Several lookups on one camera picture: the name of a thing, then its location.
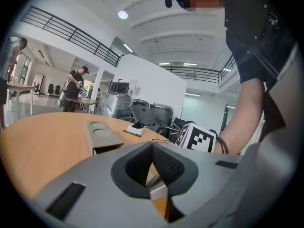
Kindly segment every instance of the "wooden round table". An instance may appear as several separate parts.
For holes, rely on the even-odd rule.
[[[125,133],[129,122],[92,114],[47,113],[24,118],[0,134],[0,157],[16,190],[32,199],[47,183],[90,157],[87,121],[106,122],[124,147],[166,139],[146,128],[141,137]],[[157,174],[154,166],[150,172]],[[166,199],[153,203],[164,215]]]

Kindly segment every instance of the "black chair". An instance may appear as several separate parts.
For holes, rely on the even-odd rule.
[[[60,86],[59,86],[59,85],[57,85],[57,86],[55,87],[55,95],[54,95],[54,97],[59,98],[59,95],[60,95]]]
[[[54,86],[53,86],[53,84],[49,84],[48,90],[47,90],[47,93],[48,93],[47,97],[49,98],[50,95],[53,94],[53,92],[54,92]]]
[[[34,95],[38,95],[40,94],[40,90],[39,90],[39,86],[40,84],[36,84],[34,83],[35,89],[34,89]]]

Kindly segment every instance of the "plastic-wrapped machine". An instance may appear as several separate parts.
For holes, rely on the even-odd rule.
[[[97,114],[123,119],[131,115],[133,99],[129,95],[117,92],[102,92],[99,98]]]

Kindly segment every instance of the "white table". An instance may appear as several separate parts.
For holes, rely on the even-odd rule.
[[[17,92],[17,116],[19,119],[19,95],[20,92],[25,91],[25,90],[30,90],[30,114],[33,115],[33,95],[34,95],[34,86],[29,86],[29,85],[22,85],[22,84],[18,84],[18,83],[8,83],[8,92],[7,92],[7,102],[6,102],[6,106],[7,106],[7,111],[10,111],[10,90],[14,90]]]

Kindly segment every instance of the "balcony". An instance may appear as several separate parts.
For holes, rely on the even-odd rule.
[[[219,84],[226,76],[229,75],[235,66],[235,59],[231,55],[221,71],[201,67],[186,66],[162,66],[162,68],[179,76],[180,78]]]
[[[117,67],[120,56],[83,30],[51,13],[31,6],[21,21],[66,39]]]

